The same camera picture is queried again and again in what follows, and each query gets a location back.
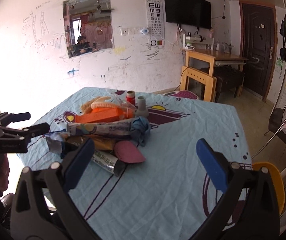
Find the purple white vibration plate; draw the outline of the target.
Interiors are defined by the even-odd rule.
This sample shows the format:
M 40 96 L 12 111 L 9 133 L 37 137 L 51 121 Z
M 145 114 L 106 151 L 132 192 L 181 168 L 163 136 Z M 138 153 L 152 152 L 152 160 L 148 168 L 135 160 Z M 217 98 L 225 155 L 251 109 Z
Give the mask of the purple white vibration plate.
M 167 92 L 164 94 L 165 96 L 174 96 L 174 97 L 177 97 L 177 98 L 186 98 L 186 99 L 192 99 L 192 100 L 198 100 L 199 97 L 189 91 L 189 90 L 178 90 L 178 91 L 173 91 L 173 92 Z

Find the wooden desk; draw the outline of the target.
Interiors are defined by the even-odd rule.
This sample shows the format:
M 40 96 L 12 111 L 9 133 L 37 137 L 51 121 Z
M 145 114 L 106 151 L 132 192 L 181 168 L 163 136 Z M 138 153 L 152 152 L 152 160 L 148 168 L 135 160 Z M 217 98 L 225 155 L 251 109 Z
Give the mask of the wooden desk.
M 215 67 L 222 67 L 228 65 L 238 65 L 240 66 L 240 71 L 243 71 L 243 65 L 246 64 L 248 59 L 237 56 L 234 54 L 226 54 L 220 53 L 215 50 L 206 50 L 206 49 L 195 49 L 195 50 L 188 50 L 182 49 L 185 51 L 185 63 L 186 66 L 182 66 L 182 74 L 186 68 L 191 68 L 189 66 L 190 58 L 196 59 L 202 62 L 206 62 L 209 64 L 209 76 L 213 76 L 214 68 Z

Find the blue knotted cloth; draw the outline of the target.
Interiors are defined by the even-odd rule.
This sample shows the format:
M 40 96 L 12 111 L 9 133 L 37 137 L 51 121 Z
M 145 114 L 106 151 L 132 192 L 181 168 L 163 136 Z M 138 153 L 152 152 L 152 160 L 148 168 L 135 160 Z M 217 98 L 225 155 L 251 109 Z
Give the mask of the blue knotted cloth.
M 130 136 L 138 145 L 144 147 L 150 136 L 151 125 L 145 117 L 138 117 L 133 120 L 130 128 Z

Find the red thread spool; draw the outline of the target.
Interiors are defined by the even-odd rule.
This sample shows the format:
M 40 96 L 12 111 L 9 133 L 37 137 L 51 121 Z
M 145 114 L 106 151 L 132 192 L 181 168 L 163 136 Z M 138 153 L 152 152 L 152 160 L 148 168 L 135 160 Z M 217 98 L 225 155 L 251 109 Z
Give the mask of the red thread spool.
M 126 93 L 126 100 L 132 104 L 133 106 L 135 106 L 135 91 L 133 90 L 128 90 Z

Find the yellow trash bin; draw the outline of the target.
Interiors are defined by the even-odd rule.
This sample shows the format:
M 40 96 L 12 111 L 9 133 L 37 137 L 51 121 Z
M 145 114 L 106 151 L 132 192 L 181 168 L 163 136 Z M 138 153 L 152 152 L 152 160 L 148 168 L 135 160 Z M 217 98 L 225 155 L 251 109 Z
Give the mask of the yellow trash bin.
M 282 176 L 278 168 L 272 163 L 263 161 L 252 164 L 252 168 L 255 171 L 259 171 L 263 167 L 267 168 L 270 173 L 278 200 L 279 214 L 281 215 L 285 206 L 285 190 Z

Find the eye chart poster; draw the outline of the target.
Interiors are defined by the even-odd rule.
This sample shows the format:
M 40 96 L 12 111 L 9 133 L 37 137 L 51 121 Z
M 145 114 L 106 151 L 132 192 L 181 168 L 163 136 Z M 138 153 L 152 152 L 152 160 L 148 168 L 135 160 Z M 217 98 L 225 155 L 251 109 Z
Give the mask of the eye chart poster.
M 146 0 L 147 29 L 150 47 L 164 49 L 165 25 L 162 0 Z

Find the crumpled foil wrapper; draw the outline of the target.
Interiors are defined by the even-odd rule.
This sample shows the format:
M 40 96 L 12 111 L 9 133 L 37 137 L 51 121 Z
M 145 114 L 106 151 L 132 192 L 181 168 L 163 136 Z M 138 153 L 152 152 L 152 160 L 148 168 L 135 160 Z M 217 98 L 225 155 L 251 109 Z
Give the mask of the crumpled foil wrapper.
M 52 132 L 45 135 L 45 139 L 48 145 L 48 149 L 52 153 L 60 155 L 61 159 L 64 159 L 67 154 L 66 140 L 70 134 L 66 131 Z

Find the silver toothpaste tube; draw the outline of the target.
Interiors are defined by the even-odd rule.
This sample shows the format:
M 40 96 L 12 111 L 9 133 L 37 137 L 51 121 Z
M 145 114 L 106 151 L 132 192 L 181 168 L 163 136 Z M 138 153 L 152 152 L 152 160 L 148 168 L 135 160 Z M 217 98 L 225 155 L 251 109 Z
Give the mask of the silver toothpaste tube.
M 120 161 L 117 157 L 110 153 L 95 150 L 91 160 L 99 165 L 104 170 L 113 174 L 114 176 L 120 176 L 124 171 L 126 165 L 123 161 Z

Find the long printed wrapper tube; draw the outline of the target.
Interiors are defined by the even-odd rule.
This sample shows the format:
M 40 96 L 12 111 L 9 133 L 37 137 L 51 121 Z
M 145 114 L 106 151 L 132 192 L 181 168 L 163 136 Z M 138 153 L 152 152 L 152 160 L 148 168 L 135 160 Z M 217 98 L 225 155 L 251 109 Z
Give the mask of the long printed wrapper tube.
M 98 135 L 103 137 L 121 138 L 131 134 L 132 119 L 100 123 L 69 123 L 66 130 L 71 135 Z

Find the grey plastic pipe fitting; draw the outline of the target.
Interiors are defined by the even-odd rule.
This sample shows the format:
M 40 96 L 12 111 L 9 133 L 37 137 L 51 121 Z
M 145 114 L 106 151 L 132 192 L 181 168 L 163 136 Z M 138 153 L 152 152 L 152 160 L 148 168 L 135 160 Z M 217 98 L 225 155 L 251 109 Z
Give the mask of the grey plastic pipe fitting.
M 149 115 L 148 109 L 146 107 L 146 98 L 144 96 L 137 97 L 137 109 L 135 111 L 135 116 L 142 116 L 147 118 Z

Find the wall mirror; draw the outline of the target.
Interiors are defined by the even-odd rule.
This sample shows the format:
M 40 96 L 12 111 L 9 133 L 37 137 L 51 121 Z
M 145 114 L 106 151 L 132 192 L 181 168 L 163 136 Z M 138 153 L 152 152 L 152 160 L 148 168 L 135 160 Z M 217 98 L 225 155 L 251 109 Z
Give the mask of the wall mirror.
M 68 57 L 112 49 L 113 28 L 110 0 L 67 0 L 63 2 Z

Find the orange rectangular box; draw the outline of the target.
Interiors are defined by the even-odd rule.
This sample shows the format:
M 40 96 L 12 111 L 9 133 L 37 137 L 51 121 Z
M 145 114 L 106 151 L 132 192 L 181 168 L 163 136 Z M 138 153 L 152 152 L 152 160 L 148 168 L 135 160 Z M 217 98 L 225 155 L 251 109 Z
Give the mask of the orange rectangular box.
M 130 119 L 135 116 L 135 111 L 131 108 L 95 108 L 90 113 L 76 115 L 75 122 L 80 124 L 114 122 Z

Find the clear plastic bag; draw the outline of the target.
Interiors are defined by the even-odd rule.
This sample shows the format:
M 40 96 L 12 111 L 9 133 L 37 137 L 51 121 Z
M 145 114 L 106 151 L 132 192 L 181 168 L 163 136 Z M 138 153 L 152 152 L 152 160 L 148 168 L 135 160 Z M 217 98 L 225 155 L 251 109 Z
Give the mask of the clear plastic bag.
M 120 107 L 136 111 L 136 107 L 126 100 L 125 90 L 106 88 L 106 92 L 108 93 L 108 96 L 111 97 L 110 102 L 115 103 Z

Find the beige comb brush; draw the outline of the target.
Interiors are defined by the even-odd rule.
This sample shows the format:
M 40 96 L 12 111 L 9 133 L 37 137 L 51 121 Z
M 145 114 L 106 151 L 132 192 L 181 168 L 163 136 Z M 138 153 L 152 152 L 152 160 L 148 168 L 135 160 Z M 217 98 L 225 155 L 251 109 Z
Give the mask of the beige comb brush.
M 94 99 L 87 101 L 82 104 L 81 111 L 83 114 L 91 113 L 94 109 L 97 108 L 114 108 L 118 107 L 117 104 L 112 102 L 107 102 L 107 100 L 111 99 L 110 96 L 99 96 Z

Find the black wall television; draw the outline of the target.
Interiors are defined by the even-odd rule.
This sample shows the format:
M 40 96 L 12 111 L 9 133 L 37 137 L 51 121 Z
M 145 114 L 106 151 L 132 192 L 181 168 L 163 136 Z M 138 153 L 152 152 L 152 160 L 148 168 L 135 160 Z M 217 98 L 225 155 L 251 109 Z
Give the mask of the black wall television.
M 164 0 L 168 23 L 190 25 L 210 30 L 211 3 L 206 0 Z

